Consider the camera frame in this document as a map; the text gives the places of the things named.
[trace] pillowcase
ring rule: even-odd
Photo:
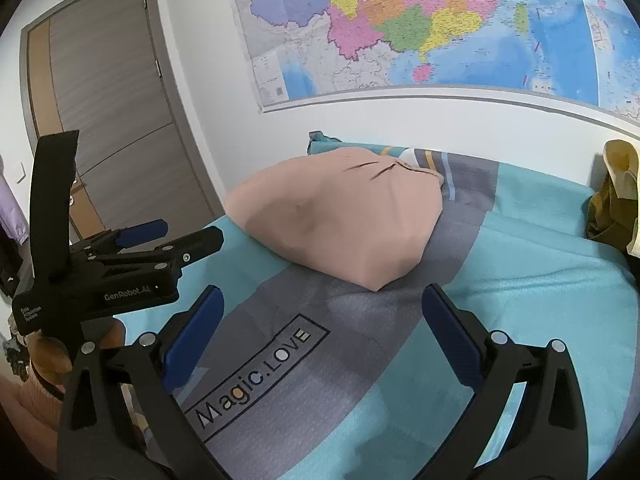
[[[379,290],[420,262],[442,212],[442,181],[389,155],[338,148],[254,174],[225,208],[276,254]]]

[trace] silver bolt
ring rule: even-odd
[[[138,338],[138,342],[142,346],[151,346],[156,342],[156,334],[153,332],[146,332]]]
[[[551,342],[551,348],[553,348],[556,352],[561,354],[562,352],[564,352],[566,350],[566,345],[562,341],[560,341],[559,339],[554,339]]]
[[[504,332],[500,332],[499,330],[496,330],[495,332],[491,332],[491,341],[493,341],[497,345],[507,344],[508,340],[509,338]]]
[[[80,350],[84,355],[89,355],[91,352],[93,352],[95,350],[95,343],[93,343],[91,341],[87,341],[86,343],[84,343],[82,345]]]

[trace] wall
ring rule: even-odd
[[[16,162],[26,167],[28,177],[12,182],[26,213],[33,159],[20,101],[20,30],[60,1],[23,0],[0,37],[0,156],[7,167]],[[262,113],[234,23],[233,0],[158,3],[178,90],[221,198],[253,172],[303,155],[312,130],[344,140],[485,156],[583,184],[602,176],[599,166],[593,177],[593,161],[606,140],[625,138],[625,131],[640,137],[639,127],[597,110],[487,89],[394,90],[391,98]],[[8,309],[0,304],[2,332],[5,314]]]

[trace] bed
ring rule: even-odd
[[[354,145],[315,132],[308,152]],[[593,191],[480,158],[412,155],[444,175],[443,213],[421,263],[379,292],[291,264],[221,218],[222,250],[184,269],[180,300],[120,316],[132,342],[209,283],[222,290],[225,317],[174,397],[234,480],[413,478],[472,397],[421,317],[432,282],[488,330],[521,344],[565,341],[590,476],[638,416],[638,294],[623,255],[583,237]],[[512,390],[480,463],[499,453],[523,390]]]

